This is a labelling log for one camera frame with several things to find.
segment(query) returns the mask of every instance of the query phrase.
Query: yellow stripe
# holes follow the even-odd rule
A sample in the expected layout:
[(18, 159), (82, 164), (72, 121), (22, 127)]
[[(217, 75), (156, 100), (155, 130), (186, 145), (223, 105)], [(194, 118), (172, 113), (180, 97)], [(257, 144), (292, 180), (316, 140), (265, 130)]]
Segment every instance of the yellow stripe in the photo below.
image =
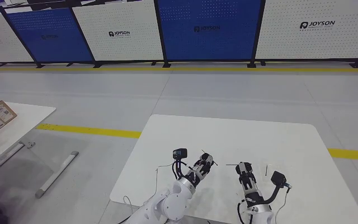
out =
[[(81, 134), (97, 134), (101, 136), (115, 136), (123, 138), (139, 138), (141, 132), (132, 130), (115, 130), (115, 129), (102, 129), (102, 128), (89, 128), (89, 127), (76, 127), (67, 125), (56, 124), (40, 124), (36, 129), (39, 130), (55, 130), (58, 132), (73, 132)], [(358, 150), (341, 150), (338, 148), (329, 148), (328, 152), (335, 158), (349, 158), (358, 160)]]
[(329, 153), (335, 158), (349, 158), (358, 160), (358, 150), (340, 150), (338, 148), (329, 148)]
[(116, 67), (116, 68), (71, 68), (71, 67), (44, 67), (44, 68), (0, 68), (0, 71), (219, 71), (219, 72), (358, 72), (354, 68), (235, 68), (235, 67)]
[(102, 128), (88, 128), (88, 127), (76, 127), (67, 125), (56, 124), (40, 124), (36, 129), (40, 130), (56, 130), (58, 132), (74, 132), (82, 134), (98, 134), (101, 136), (115, 136), (123, 138), (139, 138), (141, 132), (134, 132), (131, 130), (114, 130), (114, 129), (102, 129)]

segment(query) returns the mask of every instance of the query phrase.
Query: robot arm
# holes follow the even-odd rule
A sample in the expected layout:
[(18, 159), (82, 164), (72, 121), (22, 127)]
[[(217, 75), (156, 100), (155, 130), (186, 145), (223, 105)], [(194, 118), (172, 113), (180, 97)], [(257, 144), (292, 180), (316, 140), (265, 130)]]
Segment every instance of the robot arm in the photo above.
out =
[(176, 168), (174, 174), (177, 180), (173, 184), (171, 190), (166, 189), (154, 195), (149, 201), (140, 207), (129, 219), (126, 224), (161, 224), (169, 220), (177, 223), (184, 216), (187, 200), (191, 199), (195, 193), (195, 189), (200, 181), (206, 177), (213, 165), (213, 157), (207, 153), (200, 156), (200, 159), (189, 167), (190, 171), (183, 175), (181, 172), (181, 161), (187, 157), (187, 149), (180, 148), (173, 151), (173, 163)]
[[(274, 172), (271, 181), (276, 185), (275, 190), (268, 200), (264, 200), (260, 190), (257, 188), (256, 178), (252, 173), (251, 164), (248, 162), (240, 162), (239, 165), (236, 166), (236, 172), (239, 175), (239, 181), (244, 190), (245, 199), (241, 202), (246, 201), (247, 203), (246, 213), (250, 215), (249, 224), (270, 224), (274, 213), (269, 204), (275, 200), (280, 188), (286, 186), (288, 188), (287, 193), (292, 188), (292, 186), (286, 182), (285, 175), (277, 171)], [(241, 223), (244, 224), (239, 210), (240, 204), (241, 203), (238, 203), (237, 212)]]

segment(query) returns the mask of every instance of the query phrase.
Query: perforated panel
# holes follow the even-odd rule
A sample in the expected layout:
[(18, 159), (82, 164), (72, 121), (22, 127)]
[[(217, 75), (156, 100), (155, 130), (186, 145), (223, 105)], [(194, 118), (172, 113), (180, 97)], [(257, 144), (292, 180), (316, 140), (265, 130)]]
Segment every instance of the perforated panel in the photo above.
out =
[(358, 58), (358, 0), (266, 0), (256, 58)]
[(152, 0), (73, 9), (96, 60), (163, 59)]
[(167, 58), (250, 59), (261, 0), (158, 0)]
[(10, 13), (8, 16), (37, 61), (92, 60), (68, 8)]
[(33, 62), (3, 15), (0, 15), (0, 62)]

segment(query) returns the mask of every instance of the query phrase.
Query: floor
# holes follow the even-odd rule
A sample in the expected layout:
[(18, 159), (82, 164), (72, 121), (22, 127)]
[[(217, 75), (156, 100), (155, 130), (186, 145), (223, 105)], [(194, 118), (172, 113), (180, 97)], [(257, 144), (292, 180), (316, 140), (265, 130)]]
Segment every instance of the floor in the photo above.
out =
[[(177, 63), (172, 68), (213, 66), (245, 65)], [(56, 107), (45, 123), (95, 128), (142, 131), (152, 114), (308, 123), (327, 148), (358, 150), (357, 72), (293, 69), (349, 68), (346, 63), (268, 63), (266, 68), (287, 70), (0, 70), (0, 99)], [(0, 204), (11, 223), (113, 224), (131, 214), (109, 195), (136, 139), (47, 130), (33, 130), (29, 138), (36, 146), (20, 150), (0, 169)], [(73, 150), (79, 156), (35, 199)], [(358, 202), (358, 160), (333, 160)]]

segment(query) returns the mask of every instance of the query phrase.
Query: white table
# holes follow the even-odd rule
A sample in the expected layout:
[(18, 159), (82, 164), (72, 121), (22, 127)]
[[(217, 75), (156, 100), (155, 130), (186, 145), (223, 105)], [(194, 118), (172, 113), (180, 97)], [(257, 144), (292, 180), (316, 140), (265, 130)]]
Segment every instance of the white table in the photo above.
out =
[[(267, 164), (283, 173), (293, 188), (280, 211), (279, 224), (353, 224), (358, 206), (315, 127), (309, 124), (152, 115), (138, 139), (110, 199), (141, 206), (155, 191), (159, 165), (172, 162), (172, 151), (187, 148), (192, 165), (202, 154), (211, 154), (213, 166), (197, 186), (189, 202), (188, 216), (240, 223), (237, 203), (243, 199), (235, 166), (252, 163), (258, 187), (268, 199), (274, 185), (265, 177)], [(160, 168), (158, 190), (170, 188), (175, 180), (171, 167)], [(286, 190), (271, 203), (274, 212), (283, 204)]]
[[(30, 142), (25, 135), (56, 110), (56, 108), (48, 106), (17, 104), (14, 102), (6, 102), (6, 104), (17, 114), (17, 117), (0, 129), (0, 166), (23, 146), (27, 148), (33, 147), (35, 143)], [(40, 198), (45, 193), (76, 155), (78, 155), (76, 151), (71, 153), (61, 165), (60, 170), (53, 173), (49, 180), (36, 192), (37, 198)]]

